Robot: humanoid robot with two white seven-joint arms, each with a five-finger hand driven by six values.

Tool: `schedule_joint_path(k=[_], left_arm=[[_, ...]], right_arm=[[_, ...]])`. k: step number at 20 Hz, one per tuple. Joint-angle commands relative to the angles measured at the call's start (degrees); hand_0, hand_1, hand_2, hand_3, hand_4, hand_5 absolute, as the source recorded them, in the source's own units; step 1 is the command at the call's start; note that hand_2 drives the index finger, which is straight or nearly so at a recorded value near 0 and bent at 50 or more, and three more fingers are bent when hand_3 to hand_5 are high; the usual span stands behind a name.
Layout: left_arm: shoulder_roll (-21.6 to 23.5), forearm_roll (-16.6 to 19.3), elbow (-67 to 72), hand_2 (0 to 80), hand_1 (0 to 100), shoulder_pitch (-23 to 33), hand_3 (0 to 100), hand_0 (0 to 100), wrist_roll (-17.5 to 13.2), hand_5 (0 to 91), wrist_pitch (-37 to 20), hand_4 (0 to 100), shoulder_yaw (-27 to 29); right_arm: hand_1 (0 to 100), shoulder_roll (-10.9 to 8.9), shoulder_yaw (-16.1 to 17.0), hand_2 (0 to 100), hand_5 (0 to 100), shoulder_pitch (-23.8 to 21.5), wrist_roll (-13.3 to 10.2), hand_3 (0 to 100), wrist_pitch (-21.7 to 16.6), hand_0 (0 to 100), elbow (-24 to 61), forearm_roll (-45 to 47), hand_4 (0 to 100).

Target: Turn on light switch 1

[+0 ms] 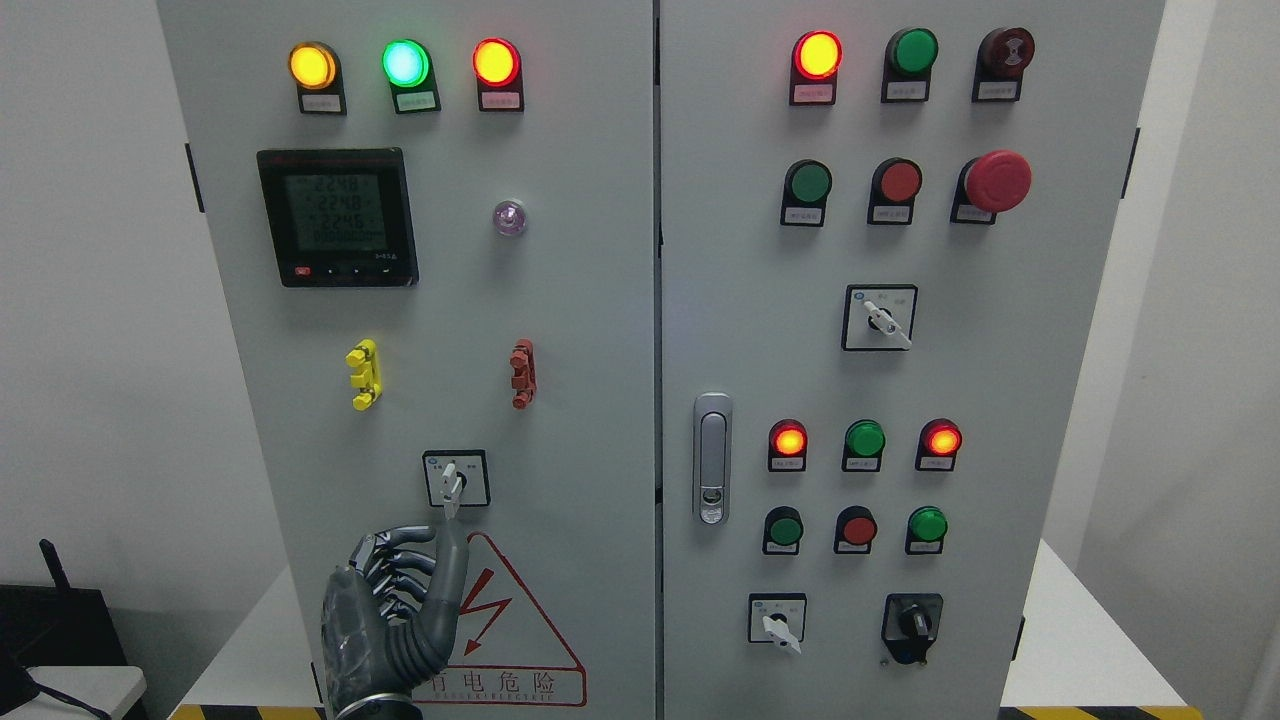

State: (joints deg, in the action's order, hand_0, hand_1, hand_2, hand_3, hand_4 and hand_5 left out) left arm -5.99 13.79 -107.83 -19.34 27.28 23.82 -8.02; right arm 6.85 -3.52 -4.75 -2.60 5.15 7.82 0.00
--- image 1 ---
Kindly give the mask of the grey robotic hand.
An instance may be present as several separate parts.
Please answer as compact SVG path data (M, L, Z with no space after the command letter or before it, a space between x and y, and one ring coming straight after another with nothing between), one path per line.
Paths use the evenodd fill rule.
M356 700L401 693L449 664L468 570L465 529L397 527L364 536L328 579L321 643L329 716Z

